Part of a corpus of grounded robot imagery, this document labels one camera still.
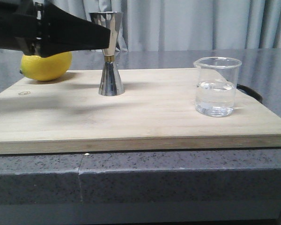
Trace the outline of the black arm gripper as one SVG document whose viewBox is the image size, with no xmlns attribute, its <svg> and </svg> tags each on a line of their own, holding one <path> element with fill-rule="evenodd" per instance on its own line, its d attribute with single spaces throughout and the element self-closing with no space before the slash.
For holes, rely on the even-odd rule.
<svg viewBox="0 0 281 225">
<path fill-rule="evenodd" d="M 50 1 L 0 0 L 0 49 L 49 57 L 108 48 L 110 34 L 108 28 L 69 14 Z"/>
</svg>

